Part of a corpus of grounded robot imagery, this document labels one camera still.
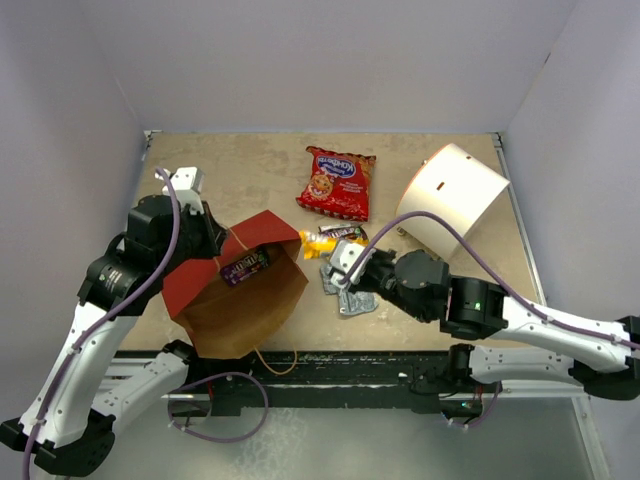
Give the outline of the white cylindrical appliance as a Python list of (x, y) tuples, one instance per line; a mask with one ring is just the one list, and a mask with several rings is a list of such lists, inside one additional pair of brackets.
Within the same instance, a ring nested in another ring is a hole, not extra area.
[(398, 217), (428, 211), (468, 236), (509, 181), (454, 143), (426, 160), (406, 187)]

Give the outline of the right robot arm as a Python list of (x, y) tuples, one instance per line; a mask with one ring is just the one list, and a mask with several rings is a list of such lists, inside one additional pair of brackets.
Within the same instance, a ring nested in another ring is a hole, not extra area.
[(504, 287), (454, 276), (423, 250), (401, 257), (351, 246), (339, 256), (352, 291), (374, 292), (420, 322), (437, 321), (459, 340), (445, 366), (456, 391), (507, 379), (578, 385), (593, 397), (639, 396), (639, 319), (588, 319), (519, 298)]

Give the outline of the red paper bag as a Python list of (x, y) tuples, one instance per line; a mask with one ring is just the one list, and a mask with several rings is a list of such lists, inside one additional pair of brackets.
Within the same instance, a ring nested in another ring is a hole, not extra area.
[[(260, 246), (269, 266), (228, 286), (221, 268)], [(162, 297), (169, 317), (184, 328), (199, 357), (240, 359), (284, 325), (308, 284), (297, 264), (300, 248), (298, 232), (264, 210), (229, 229), (221, 256), (189, 260), (165, 278)]]

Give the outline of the purple candy packet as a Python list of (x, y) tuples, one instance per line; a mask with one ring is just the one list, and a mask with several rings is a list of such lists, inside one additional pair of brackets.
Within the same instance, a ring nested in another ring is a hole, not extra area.
[(325, 235), (330, 238), (336, 239), (348, 239), (351, 241), (364, 241), (369, 240), (367, 233), (360, 224), (333, 224), (319, 226), (318, 232), (321, 235)]
[(265, 247), (260, 246), (252, 253), (222, 267), (220, 276), (228, 286), (234, 287), (266, 269), (269, 264), (268, 252)]

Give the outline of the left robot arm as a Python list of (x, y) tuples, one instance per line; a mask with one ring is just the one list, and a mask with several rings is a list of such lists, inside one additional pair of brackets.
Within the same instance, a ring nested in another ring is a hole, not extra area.
[(166, 277), (189, 260), (221, 255), (227, 232), (196, 193), (150, 195), (128, 215), (124, 232), (88, 267), (65, 343), (28, 409), (1, 425), (1, 442), (31, 468), (86, 477), (118, 435), (157, 398), (194, 392), (206, 378), (195, 349), (176, 340), (105, 394), (98, 392), (129, 331), (159, 294)]

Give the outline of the yellow snack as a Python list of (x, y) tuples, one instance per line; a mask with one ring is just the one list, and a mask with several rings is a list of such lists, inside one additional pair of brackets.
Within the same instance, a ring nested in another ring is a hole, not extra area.
[[(325, 235), (321, 235), (319, 232), (314, 233), (311, 231), (299, 231), (299, 237), (301, 240), (303, 258), (305, 260), (327, 258), (331, 255), (340, 240), (348, 240), (330, 238)], [(369, 240), (367, 242), (361, 240), (351, 242), (366, 246), (369, 243)]]

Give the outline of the silver blister pack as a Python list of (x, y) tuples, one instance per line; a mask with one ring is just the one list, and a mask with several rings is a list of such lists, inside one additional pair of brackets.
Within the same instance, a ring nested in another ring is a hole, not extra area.
[(344, 272), (336, 270), (331, 264), (325, 264), (320, 268), (323, 290), (326, 295), (339, 295), (350, 287), (348, 281), (342, 282)]
[(371, 313), (378, 307), (378, 301), (371, 292), (350, 292), (342, 290), (338, 294), (339, 313), (352, 317)]

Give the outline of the red cookie snack packet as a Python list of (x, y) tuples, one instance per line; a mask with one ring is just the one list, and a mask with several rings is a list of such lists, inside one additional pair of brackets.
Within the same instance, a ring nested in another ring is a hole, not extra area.
[(377, 157), (308, 146), (311, 174), (296, 203), (308, 211), (342, 220), (367, 222), (370, 186)]

